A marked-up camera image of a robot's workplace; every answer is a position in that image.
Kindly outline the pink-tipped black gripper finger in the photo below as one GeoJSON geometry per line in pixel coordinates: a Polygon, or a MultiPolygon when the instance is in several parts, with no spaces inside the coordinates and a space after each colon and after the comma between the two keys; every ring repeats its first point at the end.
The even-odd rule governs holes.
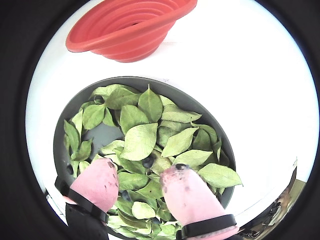
{"type": "Polygon", "coordinates": [[[165,203],[182,228],[177,240],[224,240],[239,226],[201,177],[188,165],[172,165],[160,174],[165,203]]]}
{"type": "Polygon", "coordinates": [[[107,240],[107,212],[118,199],[119,180],[110,158],[93,161],[72,184],[57,177],[55,187],[66,203],[65,217],[79,240],[107,240]]]}

